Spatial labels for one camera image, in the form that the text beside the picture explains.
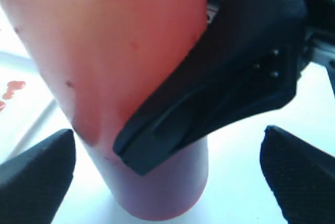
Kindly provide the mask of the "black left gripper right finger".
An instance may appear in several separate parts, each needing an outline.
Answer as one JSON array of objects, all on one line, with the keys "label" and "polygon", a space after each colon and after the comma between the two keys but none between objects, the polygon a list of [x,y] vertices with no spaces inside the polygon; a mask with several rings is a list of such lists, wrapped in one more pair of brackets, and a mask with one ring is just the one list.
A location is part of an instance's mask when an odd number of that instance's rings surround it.
[{"label": "black left gripper right finger", "polygon": [[260,166],[288,223],[334,223],[334,157],[267,126]]}]

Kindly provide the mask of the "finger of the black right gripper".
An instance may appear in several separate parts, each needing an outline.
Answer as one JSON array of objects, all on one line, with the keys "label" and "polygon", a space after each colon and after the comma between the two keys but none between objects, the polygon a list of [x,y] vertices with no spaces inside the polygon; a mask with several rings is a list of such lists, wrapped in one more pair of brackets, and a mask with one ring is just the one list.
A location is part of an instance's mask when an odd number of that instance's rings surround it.
[{"label": "finger of the black right gripper", "polygon": [[296,94],[304,0],[224,0],[177,69],[126,122],[113,146],[145,175],[238,120],[279,109]]}]

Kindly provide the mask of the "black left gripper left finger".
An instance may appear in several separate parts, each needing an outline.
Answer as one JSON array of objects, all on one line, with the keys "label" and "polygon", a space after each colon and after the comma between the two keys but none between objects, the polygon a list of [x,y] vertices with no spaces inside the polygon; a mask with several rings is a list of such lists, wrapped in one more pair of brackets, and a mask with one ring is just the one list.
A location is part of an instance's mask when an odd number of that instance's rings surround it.
[{"label": "black left gripper left finger", "polygon": [[2,163],[1,223],[52,223],[75,164],[71,129],[61,129]]}]

